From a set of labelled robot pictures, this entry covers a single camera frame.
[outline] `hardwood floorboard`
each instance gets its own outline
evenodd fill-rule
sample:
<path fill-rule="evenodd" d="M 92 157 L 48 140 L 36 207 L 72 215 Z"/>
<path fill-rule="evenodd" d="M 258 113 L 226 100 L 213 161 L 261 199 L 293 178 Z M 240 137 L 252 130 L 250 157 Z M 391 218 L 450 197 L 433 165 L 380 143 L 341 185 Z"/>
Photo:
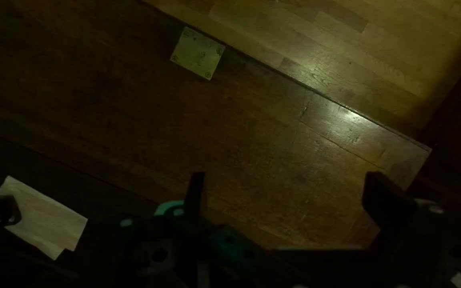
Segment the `hardwood floorboard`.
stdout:
<path fill-rule="evenodd" d="M 0 137 L 156 204 L 207 172 L 212 220 L 266 247 L 367 245 L 365 173 L 409 188 L 429 149 L 232 50 L 202 81 L 168 61 L 181 29 L 135 0 L 0 0 Z"/>
<path fill-rule="evenodd" d="M 409 137 L 461 76 L 461 2 L 144 2 Z"/>

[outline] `floor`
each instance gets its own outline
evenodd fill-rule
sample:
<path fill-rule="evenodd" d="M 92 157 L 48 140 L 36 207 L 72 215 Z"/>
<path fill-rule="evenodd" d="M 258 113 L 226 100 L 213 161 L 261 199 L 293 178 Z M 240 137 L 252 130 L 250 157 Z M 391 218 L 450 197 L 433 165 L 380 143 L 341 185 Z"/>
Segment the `floor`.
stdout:
<path fill-rule="evenodd" d="M 457 0 L 146 2 L 409 137 L 461 76 Z"/>
<path fill-rule="evenodd" d="M 88 247 L 98 245 L 101 241 L 93 234 L 98 225 L 125 213 L 151 218 L 157 207 L 143 197 L 132 196 L 127 191 L 0 138 L 0 186 L 7 175 L 87 217 L 90 228 L 87 228 L 88 236 L 84 236 L 76 255 L 64 252 L 55 265 L 42 252 L 2 229 L 0 287 L 8 282 L 13 287 L 26 288 L 79 287 L 80 258 Z"/>
<path fill-rule="evenodd" d="M 367 245 L 364 177 L 429 149 L 228 50 L 212 82 L 140 0 L 0 0 L 0 137 L 156 204 L 207 172 L 210 218 L 264 247 Z"/>

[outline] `white paper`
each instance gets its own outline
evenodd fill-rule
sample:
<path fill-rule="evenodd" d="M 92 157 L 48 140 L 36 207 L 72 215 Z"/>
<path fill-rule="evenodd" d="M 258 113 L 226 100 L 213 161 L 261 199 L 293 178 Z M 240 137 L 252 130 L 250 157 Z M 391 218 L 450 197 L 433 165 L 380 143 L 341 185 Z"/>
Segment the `white paper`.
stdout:
<path fill-rule="evenodd" d="M 88 223 L 87 218 L 12 177 L 0 188 L 2 196 L 13 196 L 23 217 L 21 223 L 7 226 L 7 231 L 52 260 L 58 260 L 63 250 L 76 250 Z"/>

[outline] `paper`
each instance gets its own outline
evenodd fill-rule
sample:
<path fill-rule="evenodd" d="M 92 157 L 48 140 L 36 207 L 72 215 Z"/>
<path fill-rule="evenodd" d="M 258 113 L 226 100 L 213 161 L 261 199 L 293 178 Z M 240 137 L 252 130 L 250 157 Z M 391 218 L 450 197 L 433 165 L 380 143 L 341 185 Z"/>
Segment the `paper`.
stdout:
<path fill-rule="evenodd" d="M 76 250 L 88 223 L 87 218 L 12 177 L 0 188 L 2 196 L 13 196 L 23 217 L 21 223 L 7 226 L 7 231 L 52 260 L 58 260 L 63 250 Z"/>

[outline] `wooden floor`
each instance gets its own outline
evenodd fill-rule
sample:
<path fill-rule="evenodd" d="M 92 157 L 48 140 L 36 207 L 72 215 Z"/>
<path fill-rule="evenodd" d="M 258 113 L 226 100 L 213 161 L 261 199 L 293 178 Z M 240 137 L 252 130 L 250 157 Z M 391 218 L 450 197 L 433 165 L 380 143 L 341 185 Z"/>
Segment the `wooden floor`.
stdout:
<path fill-rule="evenodd" d="M 461 76 L 457 0 L 146 2 L 410 137 Z"/>
<path fill-rule="evenodd" d="M 429 151 L 240 53 L 172 65 L 183 25 L 140 0 L 0 0 L 0 137 L 154 202 L 208 173 L 210 217 L 266 247 L 365 245 L 364 177 Z"/>

